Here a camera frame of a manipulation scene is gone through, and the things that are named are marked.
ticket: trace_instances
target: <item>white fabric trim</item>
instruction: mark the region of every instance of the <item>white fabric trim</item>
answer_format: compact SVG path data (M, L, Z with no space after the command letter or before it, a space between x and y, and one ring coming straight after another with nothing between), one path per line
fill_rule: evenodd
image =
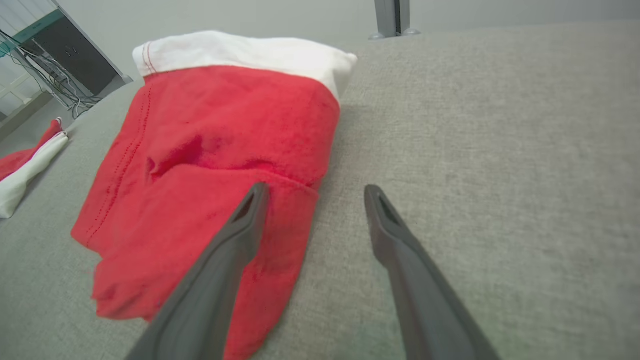
M336 100L344 92L358 58L332 47L295 38L245 38L218 31L168 37L133 51L144 77L194 67L230 65L303 76L326 86Z
M41 146L33 157L16 172L0 181L0 218L10 218L24 197L27 184L49 166L49 163L69 141L61 131Z

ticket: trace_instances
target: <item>folded garment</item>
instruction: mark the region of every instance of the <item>folded garment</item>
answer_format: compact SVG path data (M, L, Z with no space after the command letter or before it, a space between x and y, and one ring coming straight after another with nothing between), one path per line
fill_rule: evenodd
M49 163L69 141L65 132L55 134L31 156L17 171L0 181L0 218L10 218L20 204L27 185Z
M38 145L33 149L26 149L13 154L7 155L0 159L0 181L4 180L7 176L18 171L20 167L27 163L31 157L41 148L45 142L48 142L53 136L62 131L62 119L56 118L51 120L51 125L44 132Z
M339 95L357 61L298 39L215 31L134 50L145 86L107 153L72 236L98 252L97 314L151 320L249 188L269 184L225 359L246 359L284 310L328 167Z

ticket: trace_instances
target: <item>red cloth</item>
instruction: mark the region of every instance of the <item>red cloth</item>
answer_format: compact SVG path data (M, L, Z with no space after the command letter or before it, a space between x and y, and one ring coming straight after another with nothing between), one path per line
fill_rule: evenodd
M320 82L210 66L153 74L98 170L72 236L98 252L97 314L151 320L249 188L271 200L225 359L246 359L300 272L339 104Z
M13 154L7 155L0 159L0 181L18 171L18 169L26 164L27 161L31 160L31 158L39 148L41 148L46 142L51 140L51 138L60 131L62 131L60 121L58 119L51 120L51 125L49 126L47 131L44 132L36 147L34 147L33 149L14 152Z

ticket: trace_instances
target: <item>floor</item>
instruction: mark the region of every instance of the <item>floor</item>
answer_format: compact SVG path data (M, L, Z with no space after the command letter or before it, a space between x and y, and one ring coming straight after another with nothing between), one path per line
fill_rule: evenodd
M122 79L116 77L98 97L104 98L123 86L124 82ZM42 109L38 110L32 117L25 121L24 124L20 125L20 127L0 142L0 158L37 145L40 137L49 127L51 120L56 117L62 118L63 129L66 129L74 121L71 110L67 110L57 100L52 99Z

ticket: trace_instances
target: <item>gray fabric surface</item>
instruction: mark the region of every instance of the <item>gray fabric surface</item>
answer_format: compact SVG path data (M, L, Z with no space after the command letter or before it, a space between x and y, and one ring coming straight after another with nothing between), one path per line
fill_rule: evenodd
M363 44L289 307L256 359L399 359L364 213L380 185L503 359L640 358L640 22ZM68 235L136 90L0 223L0 359L121 359Z

